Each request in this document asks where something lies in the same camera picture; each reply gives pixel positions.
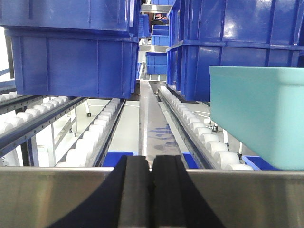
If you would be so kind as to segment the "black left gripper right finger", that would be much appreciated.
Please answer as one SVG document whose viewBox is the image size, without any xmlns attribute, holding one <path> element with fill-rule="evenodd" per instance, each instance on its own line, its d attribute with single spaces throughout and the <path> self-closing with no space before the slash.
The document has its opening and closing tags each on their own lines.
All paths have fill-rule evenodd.
<svg viewBox="0 0 304 228">
<path fill-rule="evenodd" d="M 154 228 L 223 228 L 180 156 L 156 156 L 152 166 Z"/>
</svg>

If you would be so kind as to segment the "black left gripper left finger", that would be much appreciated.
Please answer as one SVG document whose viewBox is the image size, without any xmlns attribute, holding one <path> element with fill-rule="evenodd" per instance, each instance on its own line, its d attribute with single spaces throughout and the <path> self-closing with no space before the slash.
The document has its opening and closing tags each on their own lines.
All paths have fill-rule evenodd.
<svg viewBox="0 0 304 228">
<path fill-rule="evenodd" d="M 143 156 L 123 156 L 103 183 L 52 228 L 147 228 L 149 167 Z"/>
</svg>

